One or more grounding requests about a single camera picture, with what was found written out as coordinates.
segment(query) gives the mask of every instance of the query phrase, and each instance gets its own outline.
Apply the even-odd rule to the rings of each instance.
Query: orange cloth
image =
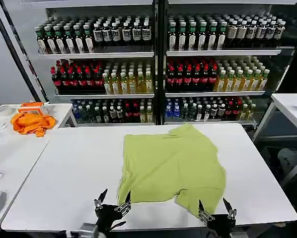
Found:
[[[37,115],[32,113],[18,113],[10,121],[13,129],[22,135],[35,133],[37,137],[45,135],[46,129],[51,129],[56,124],[56,120],[49,115]]]

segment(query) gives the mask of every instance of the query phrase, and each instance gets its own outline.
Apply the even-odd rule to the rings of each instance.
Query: beverage cooler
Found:
[[[0,0],[31,78],[81,126],[255,128],[297,46],[297,0]]]

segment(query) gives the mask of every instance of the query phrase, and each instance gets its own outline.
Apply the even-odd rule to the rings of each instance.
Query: white table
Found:
[[[297,127],[297,94],[272,94],[272,99],[272,103],[253,136],[254,143],[260,138],[260,133],[266,128],[276,109],[279,109]],[[296,174],[297,165],[286,175],[281,186],[285,186]]]
[[[2,223],[7,231],[78,230],[96,222],[93,200],[106,188],[117,203],[126,134],[163,134],[177,125],[60,128],[42,153]],[[241,125],[195,124],[218,148],[226,169],[224,197],[238,210],[237,225],[294,221],[297,214]],[[222,202],[216,213],[226,213]],[[185,229],[204,226],[176,205],[132,204],[117,230]]]
[[[12,117],[18,113],[18,108],[20,104],[11,104],[9,105],[13,108],[13,114],[6,117],[0,116],[0,123],[6,123],[7,128],[0,130],[0,134],[5,135],[20,135],[17,131],[13,130],[13,125],[10,123]],[[48,109],[49,115],[53,116],[56,119],[56,124],[51,130],[46,130],[46,134],[50,131],[57,130],[60,127],[63,127],[68,121],[71,127],[77,127],[77,122],[72,113],[73,105],[71,103],[63,104],[49,104],[45,103],[45,107]]]
[[[0,135],[0,190],[6,193],[0,224],[48,141],[46,137]]]

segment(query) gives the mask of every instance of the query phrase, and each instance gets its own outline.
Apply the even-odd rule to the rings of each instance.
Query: t-shirt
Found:
[[[119,204],[131,191],[131,202],[175,202],[198,216],[199,199],[214,213],[223,196],[225,170],[216,146],[191,124],[169,134],[126,135]]]

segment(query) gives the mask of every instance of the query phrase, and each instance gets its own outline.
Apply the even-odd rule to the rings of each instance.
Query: white shelf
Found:
[[[286,4],[294,5],[297,0],[169,0],[169,4]]]
[[[54,95],[61,99],[115,99],[115,98],[153,98],[154,94],[91,94],[91,95]]]
[[[49,54],[39,55],[42,59],[95,59],[95,58],[147,58],[153,57],[154,52],[113,52],[113,53],[85,53],[85,54]]]
[[[210,96],[260,96],[265,91],[242,91],[242,92],[203,92],[203,93],[165,93],[167,98],[181,97],[210,97]]]
[[[281,50],[167,51],[167,56],[276,56]]]
[[[57,8],[80,6],[151,5],[152,0],[22,0],[28,8]]]

